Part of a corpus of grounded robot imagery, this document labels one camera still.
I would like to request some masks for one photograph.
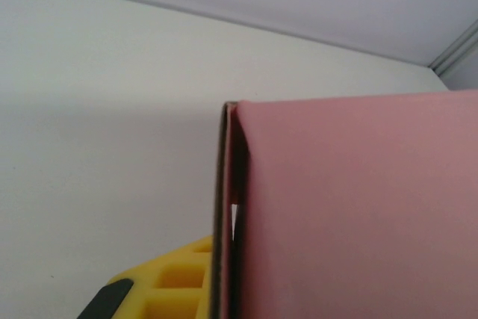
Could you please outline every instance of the yellow plastic object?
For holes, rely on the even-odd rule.
[[[212,236],[127,270],[134,281],[113,319],[207,319]]]

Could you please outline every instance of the black plastic part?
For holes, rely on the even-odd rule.
[[[101,288],[78,319],[112,319],[133,286],[131,279],[120,279]]]

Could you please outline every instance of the yellow grid tray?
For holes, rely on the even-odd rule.
[[[126,283],[127,288],[120,292],[119,302],[95,318],[207,319],[211,249],[210,236],[115,276],[102,289],[105,292],[100,291],[78,319],[91,318],[91,313],[97,313],[95,309],[104,306],[110,297],[117,300],[117,292],[111,294],[105,289],[125,282],[130,284]]]

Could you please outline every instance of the cardboard edge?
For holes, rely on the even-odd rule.
[[[225,235],[224,216],[225,206],[228,205],[228,199],[225,198],[225,189],[227,186],[226,169],[228,161],[228,147],[230,143],[231,130],[231,112],[236,106],[235,102],[227,102],[224,104],[220,120],[219,130],[219,146],[217,153],[217,171],[216,171],[216,188],[214,199],[214,229],[213,229],[213,250],[211,263],[211,300],[210,300],[210,319],[223,318],[226,304],[223,302],[223,262],[227,253],[224,253],[223,236]]]

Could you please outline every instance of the pink box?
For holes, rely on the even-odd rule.
[[[478,92],[226,104],[214,228],[212,318],[478,318]]]

